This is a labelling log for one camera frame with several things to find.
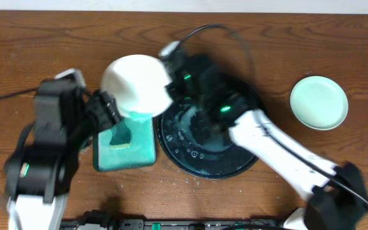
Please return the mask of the round black tray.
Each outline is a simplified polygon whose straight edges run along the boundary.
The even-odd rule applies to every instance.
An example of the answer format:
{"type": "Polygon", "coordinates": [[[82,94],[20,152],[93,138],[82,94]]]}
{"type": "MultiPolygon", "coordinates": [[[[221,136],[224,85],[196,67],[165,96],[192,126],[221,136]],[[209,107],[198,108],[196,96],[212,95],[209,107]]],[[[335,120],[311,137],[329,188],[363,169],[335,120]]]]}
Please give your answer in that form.
{"type": "Polygon", "coordinates": [[[167,157],[181,170],[200,178],[231,178],[258,161],[226,133],[213,130],[193,96],[177,98],[159,115],[157,135],[167,157]]]}

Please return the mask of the dark green scrubbing sponge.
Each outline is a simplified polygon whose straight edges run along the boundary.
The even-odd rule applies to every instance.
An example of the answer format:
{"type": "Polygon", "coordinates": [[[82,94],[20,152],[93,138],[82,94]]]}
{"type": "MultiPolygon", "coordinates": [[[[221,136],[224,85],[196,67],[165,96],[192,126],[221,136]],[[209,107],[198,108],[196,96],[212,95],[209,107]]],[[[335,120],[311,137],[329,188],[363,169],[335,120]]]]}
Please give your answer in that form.
{"type": "Polygon", "coordinates": [[[132,139],[132,134],[130,129],[125,125],[125,123],[118,123],[112,128],[112,137],[110,140],[111,148],[128,148],[130,146],[132,139]]]}

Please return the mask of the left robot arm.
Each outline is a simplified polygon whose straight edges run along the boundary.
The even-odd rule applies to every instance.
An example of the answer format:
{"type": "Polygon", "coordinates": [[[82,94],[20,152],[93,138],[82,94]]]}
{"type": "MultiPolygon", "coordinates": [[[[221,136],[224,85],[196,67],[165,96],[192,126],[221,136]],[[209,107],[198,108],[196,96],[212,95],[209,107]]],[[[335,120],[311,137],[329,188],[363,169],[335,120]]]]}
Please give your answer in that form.
{"type": "Polygon", "coordinates": [[[4,166],[9,229],[59,229],[79,152],[121,121],[110,94],[71,80],[42,81],[34,106],[36,119],[4,166]]]}

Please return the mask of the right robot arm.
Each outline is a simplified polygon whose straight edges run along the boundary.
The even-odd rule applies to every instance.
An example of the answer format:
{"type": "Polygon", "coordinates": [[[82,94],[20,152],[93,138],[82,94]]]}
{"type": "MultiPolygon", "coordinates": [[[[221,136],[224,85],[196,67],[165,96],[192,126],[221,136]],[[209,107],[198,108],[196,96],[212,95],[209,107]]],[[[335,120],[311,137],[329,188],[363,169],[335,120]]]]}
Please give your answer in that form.
{"type": "Polygon", "coordinates": [[[175,102],[192,102],[211,127],[280,174],[307,202],[282,229],[354,229],[368,212],[359,168],[339,166],[299,144],[266,115],[261,97],[246,82],[223,73],[206,54],[160,53],[175,102]]]}

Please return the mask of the white plate with green stain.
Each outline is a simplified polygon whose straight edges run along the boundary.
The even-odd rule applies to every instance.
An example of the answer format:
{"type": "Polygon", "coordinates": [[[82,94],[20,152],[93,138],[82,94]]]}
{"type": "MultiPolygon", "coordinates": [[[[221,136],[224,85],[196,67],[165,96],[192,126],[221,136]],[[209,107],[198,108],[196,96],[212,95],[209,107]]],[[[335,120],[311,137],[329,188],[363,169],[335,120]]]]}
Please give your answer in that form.
{"type": "Polygon", "coordinates": [[[173,100],[166,90],[171,83],[163,63],[152,56],[134,54],[112,62],[102,75],[101,90],[116,101],[125,118],[153,118],[168,109],[173,100]]]}

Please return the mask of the dark green rectangular soap tray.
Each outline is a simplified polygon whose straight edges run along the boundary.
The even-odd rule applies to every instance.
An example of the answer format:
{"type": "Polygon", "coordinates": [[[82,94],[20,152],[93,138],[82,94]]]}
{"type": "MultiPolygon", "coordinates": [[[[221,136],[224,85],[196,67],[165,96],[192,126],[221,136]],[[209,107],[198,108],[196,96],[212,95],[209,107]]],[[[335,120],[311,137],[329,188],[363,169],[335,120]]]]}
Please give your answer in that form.
{"type": "Polygon", "coordinates": [[[135,113],[131,118],[122,118],[130,129],[132,139],[128,148],[111,148],[112,128],[100,132],[93,138],[93,167],[96,171],[118,171],[151,166],[156,162],[157,149],[153,117],[135,113]]]}

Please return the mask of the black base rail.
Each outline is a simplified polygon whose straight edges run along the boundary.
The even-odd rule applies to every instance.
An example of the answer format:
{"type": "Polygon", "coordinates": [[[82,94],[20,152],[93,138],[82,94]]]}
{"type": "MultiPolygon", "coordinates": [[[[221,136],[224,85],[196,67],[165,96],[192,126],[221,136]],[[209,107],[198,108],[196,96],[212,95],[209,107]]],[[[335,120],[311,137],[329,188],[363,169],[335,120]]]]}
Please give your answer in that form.
{"type": "Polygon", "coordinates": [[[251,220],[147,220],[141,216],[117,217],[99,210],[85,212],[74,219],[63,219],[60,230],[221,230],[281,229],[275,219],[251,220]]]}

